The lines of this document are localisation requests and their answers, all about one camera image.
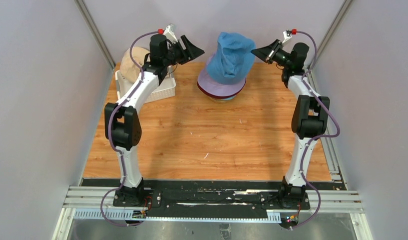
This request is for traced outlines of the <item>turquoise bucket hat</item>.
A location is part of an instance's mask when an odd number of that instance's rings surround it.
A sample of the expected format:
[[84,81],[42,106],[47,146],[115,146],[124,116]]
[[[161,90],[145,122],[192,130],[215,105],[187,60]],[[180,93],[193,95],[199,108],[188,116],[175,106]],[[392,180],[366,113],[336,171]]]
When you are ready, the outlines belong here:
[[230,101],[230,100],[232,100],[234,98],[235,98],[235,96],[231,96],[231,97],[228,97],[228,98],[223,98],[223,99],[221,99],[221,101]]

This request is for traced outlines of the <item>lavender bucket hat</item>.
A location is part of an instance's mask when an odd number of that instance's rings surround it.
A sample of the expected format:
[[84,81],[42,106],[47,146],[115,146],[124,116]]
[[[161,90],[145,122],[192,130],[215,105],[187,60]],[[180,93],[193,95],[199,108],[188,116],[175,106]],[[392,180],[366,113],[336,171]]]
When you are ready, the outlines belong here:
[[207,59],[204,68],[197,78],[198,88],[207,96],[218,100],[229,100],[236,96],[245,86],[246,78],[234,84],[221,84],[213,80],[206,71],[206,66],[213,58],[214,53]]

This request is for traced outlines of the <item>beige cap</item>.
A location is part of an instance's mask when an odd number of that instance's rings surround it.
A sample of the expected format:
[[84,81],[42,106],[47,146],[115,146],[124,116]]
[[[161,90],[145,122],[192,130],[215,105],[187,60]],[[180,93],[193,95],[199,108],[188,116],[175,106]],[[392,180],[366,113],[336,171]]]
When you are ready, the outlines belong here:
[[143,47],[133,47],[132,52],[128,49],[120,64],[120,73],[130,83],[134,84],[140,74],[140,67],[144,65],[145,55],[150,53]]

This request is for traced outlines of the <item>maroon bucket hat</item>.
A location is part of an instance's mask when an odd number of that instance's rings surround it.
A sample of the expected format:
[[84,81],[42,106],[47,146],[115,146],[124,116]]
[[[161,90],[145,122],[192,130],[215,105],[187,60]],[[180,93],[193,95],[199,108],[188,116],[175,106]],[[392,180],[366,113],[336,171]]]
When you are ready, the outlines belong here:
[[238,95],[245,86],[245,82],[241,84],[200,84],[198,88],[207,96],[217,99],[225,99],[231,96]]

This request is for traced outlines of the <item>blue hat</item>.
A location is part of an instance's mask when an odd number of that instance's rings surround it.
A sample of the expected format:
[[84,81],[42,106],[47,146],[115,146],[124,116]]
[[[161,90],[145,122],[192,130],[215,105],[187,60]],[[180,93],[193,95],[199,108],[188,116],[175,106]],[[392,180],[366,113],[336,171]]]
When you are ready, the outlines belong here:
[[206,65],[208,75],[222,85],[234,85],[245,79],[255,61],[251,53],[255,42],[236,32],[221,32],[217,49]]

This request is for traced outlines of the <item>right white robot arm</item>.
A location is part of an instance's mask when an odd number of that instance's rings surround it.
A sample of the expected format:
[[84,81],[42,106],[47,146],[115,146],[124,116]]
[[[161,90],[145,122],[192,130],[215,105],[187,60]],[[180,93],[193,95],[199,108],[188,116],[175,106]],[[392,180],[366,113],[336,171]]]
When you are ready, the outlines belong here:
[[286,209],[305,200],[307,183],[303,178],[317,144],[316,137],[325,133],[328,123],[330,99],[316,93],[304,76],[308,51],[309,46],[299,42],[291,52],[286,52],[278,39],[268,46],[251,50],[263,62],[276,63],[283,68],[282,82],[297,100],[291,120],[291,130],[295,135],[292,158],[279,192],[274,196],[277,204]]

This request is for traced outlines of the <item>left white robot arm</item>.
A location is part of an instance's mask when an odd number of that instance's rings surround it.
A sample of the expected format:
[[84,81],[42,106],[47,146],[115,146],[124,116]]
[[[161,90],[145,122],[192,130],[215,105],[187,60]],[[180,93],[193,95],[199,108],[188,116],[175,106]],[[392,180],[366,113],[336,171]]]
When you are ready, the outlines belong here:
[[133,86],[116,103],[107,103],[104,108],[105,136],[116,152],[120,172],[120,186],[114,189],[115,206],[146,206],[151,198],[144,189],[143,176],[138,166],[137,146],[142,128],[139,112],[148,97],[156,90],[168,74],[172,65],[186,64],[204,54],[185,35],[180,40],[149,33],[149,53],[139,66],[140,74]]

